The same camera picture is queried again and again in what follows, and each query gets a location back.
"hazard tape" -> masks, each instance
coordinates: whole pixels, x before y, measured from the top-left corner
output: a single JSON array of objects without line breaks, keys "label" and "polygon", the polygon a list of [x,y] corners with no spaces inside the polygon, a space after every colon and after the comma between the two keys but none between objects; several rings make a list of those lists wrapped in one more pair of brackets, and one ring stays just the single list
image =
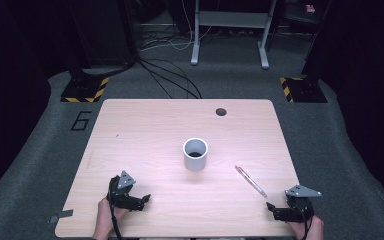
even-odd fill
[{"label": "hazard tape", "polygon": [[105,87],[107,86],[109,78],[102,80],[101,85],[99,86],[98,91],[93,98],[61,98],[61,102],[98,102],[104,93]]},{"label": "hazard tape", "polygon": [[286,100],[288,102],[294,102],[294,99],[292,98],[291,91],[289,90],[288,84],[286,83],[287,79],[292,80],[302,80],[302,78],[280,78],[280,83],[282,84],[283,93],[285,94]]}]

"table top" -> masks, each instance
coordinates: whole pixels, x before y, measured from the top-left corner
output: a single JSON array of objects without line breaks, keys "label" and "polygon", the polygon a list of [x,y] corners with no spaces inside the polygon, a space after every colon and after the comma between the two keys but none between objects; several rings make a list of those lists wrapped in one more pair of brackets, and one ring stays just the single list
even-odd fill
[{"label": "table top", "polygon": [[[219,108],[227,114],[217,115]],[[199,172],[183,164],[182,145],[191,137],[208,144]],[[266,207],[287,207],[284,190],[299,183],[269,100],[106,100],[63,209],[73,216],[59,219],[58,237],[93,234],[98,202],[122,170],[136,180],[130,196],[151,194],[143,211],[119,222],[123,237],[293,235]]]}]

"white cup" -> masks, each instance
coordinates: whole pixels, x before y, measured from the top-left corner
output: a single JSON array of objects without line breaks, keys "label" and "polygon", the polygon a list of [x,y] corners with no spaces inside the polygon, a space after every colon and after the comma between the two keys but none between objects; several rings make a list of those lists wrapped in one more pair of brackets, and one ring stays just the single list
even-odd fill
[{"label": "white cup", "polygon": [[204,169],[207,161],[208,145],[200,138],[190,138],[183,144],[185,167],[191,171]]}]

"black cable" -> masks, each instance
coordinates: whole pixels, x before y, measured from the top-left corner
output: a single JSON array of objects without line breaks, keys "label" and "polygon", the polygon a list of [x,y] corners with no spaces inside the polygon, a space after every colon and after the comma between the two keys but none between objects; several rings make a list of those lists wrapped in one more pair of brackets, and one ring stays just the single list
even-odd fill
[{"label": "black cable", "polygon": [[[174,64],[174,63],[172,63],[172,62],[170,62],[170,61],[167,61],[167,60],[161,60],[161,59],[141,59],[142,61],[144,61],[145,63],[147,63],[147,64],[149,64],[149,65],[152,65],[152,66],[154,66],[154,67],[156,67],[156,68],[159,68],[159,69],[161,69],[161,70],[163,70],[163,71],[166,71],[166,72],[168,72],[168,73],[171,73],[171,74],[174,74],[174,75],[176,75],[176,76],[178,76],[178,77],[181,77],[181,78],[184,78],[185,80],[186,80],[186,82],[187,83],[191,83],[192,84],[192,86],[195,88],[195,90],[197,91],[197,93],[198,93],[198,95],[199,95],[199,98],[200,99],[202,99],[202,95],[201,95],[201,92],[199,91],[199,89],[198,89],[198,87],[188,78],[188,77],[186,77],[186,73],[180,68],[180,67],[178,67],[178,66],[176,66],[176,64]],[[183,76],[182,75],[180,75],[180,74],[178,74],[178,73],[175,73],[175,72],[173,72],[173,71],[170,71],[170,70],[167,70],[167,69],[165,69],[165,68],[162,68],[162,67],[160,67],[160,66],[158,66],[158,65],[155,65],[155,64],[153,64],[153,63],[150,63],[150,62],[148,62],[149,60],[151,60],[151,61],[161,61],[161,62],[167,62],[167,63],[169,63],[169,64],[171,64],[171,65],[173,65],[174,67],[176,67],[177,69],[179,69],[182,73],[183,73]]]},{"label": "black cable", "polygon": [[152,78],[154,78],[154,80],[158,83],[158,85],[160,85],[160,87],[164,90],[164,92],[169,96],[169,98],[173,99],[173,97],[167,92],[167,90],[164,88],[163,85],[161,85],[161,83],[158,81],[158,79],[154,76],[154,72],[152,72],[150,69],[148,69],[143,63],[142,61],[139,59],[138,60],[139,64],[142,65],[143,68],[145,68],[145,70],[147,70],[149,72],[149,74],[151,74]]},{"label": "black cable", "polygon": [[158,33],[164,33],[164,32],[149,31],[146,33],[146,34],[148,34],[149,37],[142,36],[142,38],[145,39],[146,41],[141,42],[140,49],[143,50],[143,49],[147,49],[150,47],[154,47],[154,46],[157,46],[157,44],[161,43],[161,42],[174,42],[174,41],[177,41],[177,40],[182,38],[182,36],[179,35],[179,33],[174,33],[174,34],[171,34],[171,35],[165,36],[165,37],[158,37]]},{"label": "black cable", "polygon": [[172,35],[172,36],[169,36],[169,37],[156,38],[153,41],[148,41],[146,43],[142,43],[141,47],[140,47],[140,50],[141,51],[145,51],[145,50],[149,50],[149,49],[156,48],[156,47],[166,47],[166,46],[170,46],[170,45],[171,46],[176,46],[176,45],[187,45],[187,44],[190,44],[190,42],[179,42],[179,43],[176,43],[176,41],[183,40],[183,39],[185,39],[185,38],[182,37],[180,34]]},{"label": "black cable", "polygon": [[296,203],[294,203],[293,206],[298,209],[298,211],[301,213],[302,219],[304,220],[304,237],[301,240],[305,240],[307,239],[308,232],[310,231],[311,224],[313,223],[313,217],[310,218],[311,221],[310,221],[310,225],[308,226],[302,209]]},{"label": "black cable", "polygon": [[187,93],[189,93],[189,94],[191,94],[193,97],[195,97],[196,99],[199,99],[199,97],[196,96],[193,92],[191,92],[191,91],[189,91],[188,89],[186,89],[186,88],[180,86],[180,85],[177,84],[176,82],[173,82],[172,80],[170,80],[170,79],[168,79],[168,78],[162,76],[161,74],[159,74],[159,73],[157,73],[157,72],[155,72],[155,71],[149,69],[147,66],[145,66],[145,64],[143,64],[143,62],[147,63],[146,61],[144,61],[144,60],[142,60],[142,59],[139,59],[138,61],[139,61],[139,63],[142,65],[142,67],[145,68],[145,69],[146,69],[146,70],[147,70],[147,71],[154,77],[154,79],[155,79],[157,82],[158,82],[158,80],[155,78],[155,76],[154,76],[153,74],[155,74],[155,75],[157,75],[158,77],[160,77],[160,78],[162,78],[162,79],[164,79],[164,80],[166,80],[166,81],[168,81],[168,82],[170,82],[170,83],[176,85],[177,87],[183,89],[184,91],[186,91]]},{"label": "black cable", "polygon": [[110,189],[111,189],[111,182],[110,182],[110,186],[108,187],[108,202],[110,204],[111,220],[113,222],[113,228],[114,228],[115,235],[117,236],[117,239],[122,240],[120,229],[118,229],[117,218],[114,215],[114,204],[112,203]]}]

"hand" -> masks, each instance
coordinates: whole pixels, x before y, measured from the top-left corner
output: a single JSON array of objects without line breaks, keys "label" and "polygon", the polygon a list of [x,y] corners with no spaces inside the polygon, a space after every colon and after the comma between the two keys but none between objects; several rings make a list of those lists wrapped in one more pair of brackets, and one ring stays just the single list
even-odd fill
[{"label": "hand", "polygon": [[[114,208],[114,216],[117,221],[120,221],[124,214],[126,214],[129,210],[124,208]],[[98,203],[98,214],[96,216],[96,225],[95,232],[93,233],[92,238],[97,240],[107,240],[111,231],[114,230],[110,203],[106,198],[102,199]]]},{"label": "hand", "polygon": [[[313,216],[312,220],[307,221],[307,227],[310,226],[311,222],[311,228],[308,231],[307,234],[307,240],[323,240],[323,227],[324,222],[316,215]],[[295,237],[297,239],[302,239],[305,235],[305,223],[297,223],[297,222],[286,222],[291,228],[292,231],[294,231]]]}]

